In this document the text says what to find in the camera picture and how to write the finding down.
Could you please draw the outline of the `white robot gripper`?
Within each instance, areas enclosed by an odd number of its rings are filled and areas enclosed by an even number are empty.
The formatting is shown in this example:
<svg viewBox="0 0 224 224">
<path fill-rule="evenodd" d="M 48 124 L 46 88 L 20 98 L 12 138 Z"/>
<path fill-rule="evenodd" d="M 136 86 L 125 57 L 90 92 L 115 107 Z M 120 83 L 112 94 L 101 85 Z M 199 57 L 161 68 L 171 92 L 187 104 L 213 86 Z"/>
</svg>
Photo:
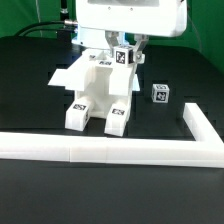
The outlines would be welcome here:
<svg viewBox="0 0 224 224">
<path fill-rule="evenodd" d="M 76 0 L 76 16 L 85 28 L 106 30 L 105 39 L 114 55 L 120 32 L 135 34 L 135 63 L 149 36 L 180 36 L 187 27 L 187 0 Z"/>
</svg>

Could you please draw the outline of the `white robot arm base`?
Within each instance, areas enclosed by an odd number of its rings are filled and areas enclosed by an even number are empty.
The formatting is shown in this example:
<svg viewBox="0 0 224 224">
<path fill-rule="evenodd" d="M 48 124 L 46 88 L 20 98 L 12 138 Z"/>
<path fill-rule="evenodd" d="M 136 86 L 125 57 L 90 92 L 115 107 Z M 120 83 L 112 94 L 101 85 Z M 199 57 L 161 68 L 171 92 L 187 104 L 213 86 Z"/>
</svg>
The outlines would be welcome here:
<svg viewBox="0 0 224 224">
<path fill-rule="evenodd" d="M 90 49 L 109 50 L 108 43 L 105 39 L 106 30 L 77 28 L 76 36 L 72 39 L 72 43 Z M 125 39 L 124 32 L 118 32 L 119 45 L 128 45 L 129 42 Z"/>
</svg>

